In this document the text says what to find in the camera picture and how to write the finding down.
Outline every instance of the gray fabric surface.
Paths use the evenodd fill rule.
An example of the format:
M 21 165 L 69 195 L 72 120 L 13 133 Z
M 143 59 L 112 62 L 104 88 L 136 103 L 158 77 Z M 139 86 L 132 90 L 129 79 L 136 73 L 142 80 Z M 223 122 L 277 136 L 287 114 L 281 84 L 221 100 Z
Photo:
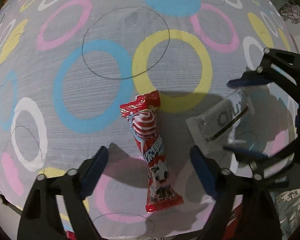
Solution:
M 8 0 L 0 12 L 0 190 L 23 207 L 39 172 L 61 175 L 105 145 L 109 164 L 88 199 L 103 237 L 201 229 L 213 202 L 188 160 L 193 140 L 185 120 L 230 94 L 227 81 L 257 67 L 266 46 L 295 51 L 276 15 L 269 0 Z M 121 103 L 151 91 L 140 74 L 145 64 L 161 93 L 158 118 L 172 184 L 185 201 L 153 214 L 145 211 L 145 163 L 135 158 L 140 153 L 119 113 Z M 140 75 L 129 78 L 133 73 Z M 295 136 L 296 104 L 273 84 L 248 93 L 256 115 L 237 128 L 237 139 L 276 152 Z

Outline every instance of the patterned cloth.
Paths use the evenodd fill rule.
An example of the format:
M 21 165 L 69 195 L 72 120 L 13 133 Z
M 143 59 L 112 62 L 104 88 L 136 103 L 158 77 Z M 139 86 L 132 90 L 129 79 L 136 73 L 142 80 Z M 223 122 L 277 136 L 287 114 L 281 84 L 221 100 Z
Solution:
M 284 234 L 282 240 L 286 240 L 300 224 L 300 188 L 274 193 L 273 201 Z

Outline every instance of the screw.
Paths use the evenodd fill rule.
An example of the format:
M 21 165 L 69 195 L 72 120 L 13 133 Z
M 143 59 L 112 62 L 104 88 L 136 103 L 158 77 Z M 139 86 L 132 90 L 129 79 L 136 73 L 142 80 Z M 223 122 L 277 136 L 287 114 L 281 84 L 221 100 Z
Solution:
M 230 175 L 231 174 L 231 170 L 229 170 L 229 169 L 223 169 L 223 170 L 221 170 L 221 173 L 223 175 Z
M 263 67 L 262 66 L 259 66 L 259 67 L 257 67 L 257 73 L 261 73 L 263 71 Z
M 39 174 L 38 176 L 37 176 L 37 180 L 43 180 L 43 179 L 45 179 L 46 178 L 46 175 L 44 175 L 44 174 Z
M 76 169 L 69 169 L 69 171 L 67 171 L 67 174 L 69 176 L 73 176 L 73 175 L 77 174 L 77 170 Z
M 257 169 L 257 164 L 256 164 L 255 161 L 252 161 L 252 162 L 250 163 L 250 168 L 251 168 L 253 171 L 255 171 L 255 170 Z
M 253 177 L 255 180 L 262 180 L 262 176 L 260 174 L 254 174 Z

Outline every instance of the candy wrapper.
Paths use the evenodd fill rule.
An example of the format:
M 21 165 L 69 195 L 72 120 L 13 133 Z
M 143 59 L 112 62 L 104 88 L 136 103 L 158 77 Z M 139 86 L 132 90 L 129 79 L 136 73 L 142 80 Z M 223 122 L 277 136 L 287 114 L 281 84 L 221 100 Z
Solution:
M 254 108 L 245 89 L 230 94 L 203 114 L 186 120 L 195 144 L 202 153 L 214 159 L 221 168 L 236 173 L 238 163 L 233 153 L 222 149 L 232 144 L 235 128 L 247 114 L 254 114 Z
M 183 203 L 171 187 L 166 155 L 159 133 L 156 111 L 160 107 L 159 92 L 136 96 L 136 100 L 120 106 L 128 119 L 137 146 L 148 166 L 148 192 L 146 211 L 154 212 Z

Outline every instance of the candy bar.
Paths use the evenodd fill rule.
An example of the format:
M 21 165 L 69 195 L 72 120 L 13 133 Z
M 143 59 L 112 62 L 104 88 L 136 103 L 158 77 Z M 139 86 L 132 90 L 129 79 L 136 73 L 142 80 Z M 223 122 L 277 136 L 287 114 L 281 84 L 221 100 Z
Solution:
M 156 119 L 160 107 L 159 92 L 136 96 L 136 100 L 120 106 L 121 115 L 128 119 L 137 146 L 148 166 L 146 211 L 154 212 L 183 203 L 171 187 L 166 155 Z

